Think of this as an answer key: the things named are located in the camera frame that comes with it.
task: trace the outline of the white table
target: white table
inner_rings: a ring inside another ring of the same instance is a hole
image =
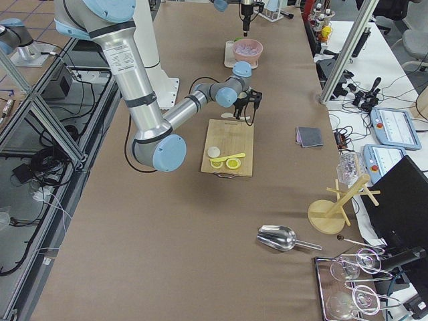
[[[333,33],[328,42],[328,49],[333,52],[339,52],[346,40],[346,37],[352,27],[353,22],[348,21],[332,21]],[[408,108],[414,106],[414,101],[418,95],[410,83],[405,72],[401,68],[399,62],[395,58],[390,47],[386,43],[379,29],[374,23],[369,23],[371,26],[371,35],[368,38],[366,45],[361,50],[357,58],[352,59],[352,63],[346,66],[346,69],[352,72],[355,76],[353,80],[365,91],[370,90],[374,80],[377,77],[381,77],[382,81],[379,84],[379,88],[384,88],[381,92],[387,96],[396,97],[400,96],[399,99],[389,98],[383,100],[378,106],[383,108]],[[331,58],[327,55],[316,55],[315,60]],[[336,101],[329,101],[327,107],[330,110],[330,121],[333,129],[343,128],[345,126],[352,126],[354,132],[365,134],[366,128],[362,122],[360,114],[347,114],[343,112],[342,105],[347,100],[353,100],[354,94],[349,94],[347,97]],[[347,103],[346,107],[350,107],[353,111],[358,111],[351,103]],[[423,122],[414,121],[415,128],[428,129],[428,124]],[[428,169],[428,133],[418,133],[419,139],[421,140],[422,149],[418,151],[407,150],[407,154],[415,161],[417,166],[421,170]],[[360,138],[361,135],[353,134],[352,139]],[[361,140],[353,141],[353,144],[349,146],[357,152],[362,152],[362,148],[366,144],[379,144],[373,131],[367,137]],[[360,228],[361,235],[371,244],[380,244],[381,240],[378,240],[373,228],[370,224],[368,214],[364,205],[359,197],[356,197],[357,203],[360,205],[360,210],[357,214],[358,225]],[[413,295],[416,294],[414,287],[411,285],[410,288],[395,292],[393,297],[400,299],[402,302],[407,301]],[[404,307],[391,309],[391,313],[394,316],[394,320],[400,320],[408,312]]]

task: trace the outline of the computer screen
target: computer screen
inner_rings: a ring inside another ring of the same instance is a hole
[[[388,251],[397,254],[420,246],[428,251],[428,178],[409,156],[404,156],[371,190],[379,206],[368,197],[362,200],[379,237],[388,244]],[[428,259],[402,266],[407,277],[428,302]]]

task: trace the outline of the label sticker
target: label sticker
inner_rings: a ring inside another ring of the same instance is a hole
[[[49,265],[49,264],[51,263],[51,260],[52,260],[52,259],[50,259],[50,258],[48,258],[48,257],[45,257],[45,258],[43,259],[43,264],[44,264],[44,265]]]
[[[419,309],[423,310],[423,309],[425,309],[425,308],[427,307],[427,305],[425,304],[425,302],[424,302],[424,301],[422,301],[421,303],[419,303],[419,304],[417,305],[417,307],[418,307]]]
[[[104,50],[112,74],[118,75],[136,69],[135,58],[128,45],[118,45]]]

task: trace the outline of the blue joint cap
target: blue joint cap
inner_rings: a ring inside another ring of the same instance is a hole
[[[56,19],[55,19],[55,25],[56,25],[56,30],[62,35],[66,35],[68,37],[73,37],[81,40],[91,40],[89,33],[87,33],[86,31],[83,31],[75,27],[70,27],[69,25],[59,22]]]
[[[230,107],[238,99],[238,94],[230,87],[220,89],[215,95],[215,101],[222,107]]]
[[[83,0],[83,2],[98,17],[113,23],[131,20],[135,11],[135,0]]]
[[[186,142],[179,135],[172,134],[162,139],[153,153],[153,167],[160,172],[175,171],[186,157]]]
[[[251,77],[251,65],[247,62],[237,62],[232,69],[234,75],[239,77]]]
[[[5,42],[0,41],[0,50],[4,52],[6,55],[12,53],[13,48]]]
[[[225,12],[229,4],[225,0],[214,0],[214,8],[220,12]]]
[[[24,27],[24,23],[18,18],[9,18],[0,21],[0,25],[5,27]]]

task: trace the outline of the pink bowl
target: pink bowl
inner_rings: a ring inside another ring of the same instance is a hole
[[[245,38],[235,41],[232,51],[236,61],[255,65],[263,51],[263,45],[257,40]]]

